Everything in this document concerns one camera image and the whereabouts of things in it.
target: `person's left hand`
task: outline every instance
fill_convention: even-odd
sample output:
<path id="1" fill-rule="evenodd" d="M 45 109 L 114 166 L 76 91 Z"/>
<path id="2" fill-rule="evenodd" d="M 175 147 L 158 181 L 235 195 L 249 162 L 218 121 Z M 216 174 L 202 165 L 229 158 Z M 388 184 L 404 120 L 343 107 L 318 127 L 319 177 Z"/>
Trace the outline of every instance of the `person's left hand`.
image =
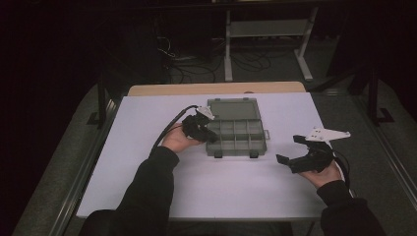
<path id="1" fill-rule="evenodd" d="M 337 168 L 334 160 L 331 162 L 330 166 L 326 167 L 320 173 L 318 173 L 317 170 L 311 170 L 299 174 L 308 179 L 317 189 L 326 183 L 342 179 L 340 170 Z"/>
<path id="2" fill-rule="evenodd" d="M 162 146 L 170 148 L 175 153 L 181 152 L 188 147 L 197 146 L 200 144 L 202 143 L 197 140 L 191 140 L 185 137 L 181 124 L 179 123 L 176 123 L 172 126 L 162 141 Z"/>

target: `black sleeve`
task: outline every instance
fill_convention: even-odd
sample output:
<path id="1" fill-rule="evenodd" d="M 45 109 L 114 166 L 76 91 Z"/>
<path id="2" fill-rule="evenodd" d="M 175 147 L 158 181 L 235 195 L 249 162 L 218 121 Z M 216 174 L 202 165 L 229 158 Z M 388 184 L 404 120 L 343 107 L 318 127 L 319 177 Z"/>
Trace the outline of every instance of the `black sleeve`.
<path id="1" fill-rule="evenodd" d="M 165 235 L 174 192 L 172 171 L 178 156 L 157 147 L 138 168 L 133 182 L 115 210 L 110 235 Z"/>
<path id="2" fill-rule="evenodd" d="M 343 181 L 327 183 L 317 193 L 328 205 L 321 220 L 325 235 L 386 235 L 367 202 L 353 199 Z"/>

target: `white paper sheet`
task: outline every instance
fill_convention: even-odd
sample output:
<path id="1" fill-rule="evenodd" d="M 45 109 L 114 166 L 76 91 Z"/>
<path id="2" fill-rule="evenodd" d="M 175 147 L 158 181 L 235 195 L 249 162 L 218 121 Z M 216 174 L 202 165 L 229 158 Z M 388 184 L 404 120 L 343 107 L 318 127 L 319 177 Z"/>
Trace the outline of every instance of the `white paper sheet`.
<path id="1" fill-rule="evenodd" d="M 139 164 L 165 126 L 189 105 L 212 98 L 253 97 L 269 130 L 268 150 L 248 156 L 207 156 L 204 145 L 179 154 L 170 217 L 179 219 L 276 219 L 320 217 L 323 202 L 307 180 L 277 163 L 277 153 L 305 155 L 293 135 L 308 135 L 323 124 L 309 93 L 253 93 L 124 97 L 77 212 L 115 209 Z"/>

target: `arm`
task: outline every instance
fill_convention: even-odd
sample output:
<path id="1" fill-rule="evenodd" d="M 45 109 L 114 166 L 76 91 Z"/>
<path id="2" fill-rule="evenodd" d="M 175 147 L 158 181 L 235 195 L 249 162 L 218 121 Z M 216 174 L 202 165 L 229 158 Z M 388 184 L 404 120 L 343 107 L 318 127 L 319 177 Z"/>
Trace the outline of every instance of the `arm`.
<path id="1" fill-rule="evenodd" d="M 351 197 L 333 162 L 324 171 L 301 173 L 318 188 L 318 195 L 328 206 L 322 212 L 325 235 L 386 235 L 364 199 Z"/>
<path id="2" fill-rule="evenodd" d="M 110 235 L 165 235 L 174 191 L 172 171 L 179 162 L 175 152 L 198 144 L 181 128 L 166 135 L 161 147 L 139 166 L 114 213 Z"/>

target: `plastic container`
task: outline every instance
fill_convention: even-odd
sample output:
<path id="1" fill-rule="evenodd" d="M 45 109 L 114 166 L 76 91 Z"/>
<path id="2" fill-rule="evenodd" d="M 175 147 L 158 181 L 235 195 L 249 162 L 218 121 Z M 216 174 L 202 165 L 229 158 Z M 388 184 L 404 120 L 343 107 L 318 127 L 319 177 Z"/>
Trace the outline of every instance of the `plastic container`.
<path id="1" fill-rule="evenodd" d="M 267 143 L 255 98 L 210 99 L 208 106 L 215 117 L 208 128 L 218 135 L 217 142 L 206 145 L 208 156 L 265 154 Z"/>

